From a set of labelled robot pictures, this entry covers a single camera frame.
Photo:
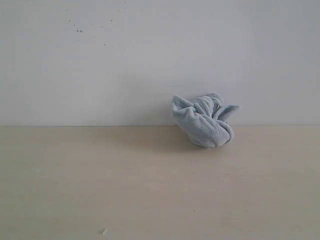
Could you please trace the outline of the light blue fluffy towel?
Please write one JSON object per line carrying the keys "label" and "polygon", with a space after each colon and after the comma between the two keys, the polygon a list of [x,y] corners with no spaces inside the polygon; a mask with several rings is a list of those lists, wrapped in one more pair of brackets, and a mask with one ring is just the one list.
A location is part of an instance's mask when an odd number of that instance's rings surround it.
{"label": "light blue fluffy towel", "polygon": [[171,106],[177,125],[193,144],[204,148],[216,148],[234,138],[234,131],[228,119],[240,109],[240,106],[225,105],[219,94],[208,93],[192,100],[175,95]]}

